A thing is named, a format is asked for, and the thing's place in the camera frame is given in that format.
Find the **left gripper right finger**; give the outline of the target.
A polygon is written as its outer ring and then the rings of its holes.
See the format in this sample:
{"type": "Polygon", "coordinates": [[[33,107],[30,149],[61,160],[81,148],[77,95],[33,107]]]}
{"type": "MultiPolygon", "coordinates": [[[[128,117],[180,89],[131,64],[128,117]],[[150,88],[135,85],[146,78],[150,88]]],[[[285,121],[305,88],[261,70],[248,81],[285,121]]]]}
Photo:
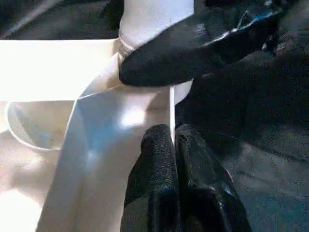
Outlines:
{"type": "Polygon", "coordinates": [[[201,134],[176,130],[180,208],[185,232],[250,232],[247,213],[228,171],[201,134]]]}

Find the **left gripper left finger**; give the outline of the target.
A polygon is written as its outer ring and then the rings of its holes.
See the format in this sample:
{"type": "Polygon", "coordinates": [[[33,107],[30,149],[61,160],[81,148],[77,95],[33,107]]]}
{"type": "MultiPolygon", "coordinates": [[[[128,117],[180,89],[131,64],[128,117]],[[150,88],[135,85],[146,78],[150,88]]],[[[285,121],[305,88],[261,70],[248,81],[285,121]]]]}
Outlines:
{"type": "Polygon", "coordinates": [[[150,127],[127,181],[123,210],[125,232],[179,231],[179,190],[169,127],[150,127]]]}

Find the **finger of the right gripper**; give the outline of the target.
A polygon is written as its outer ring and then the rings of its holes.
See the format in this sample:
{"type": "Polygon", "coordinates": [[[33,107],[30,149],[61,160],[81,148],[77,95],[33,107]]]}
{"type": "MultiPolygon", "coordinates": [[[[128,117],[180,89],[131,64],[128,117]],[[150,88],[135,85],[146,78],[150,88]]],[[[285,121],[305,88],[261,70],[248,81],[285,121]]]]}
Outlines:
{"type": "Polygon", "coordinates": [[[177,85],[223,69],[261,50],[284,14],[282,0],[211,0],[128,55],[120,65],[125,85],[177,85]]]}

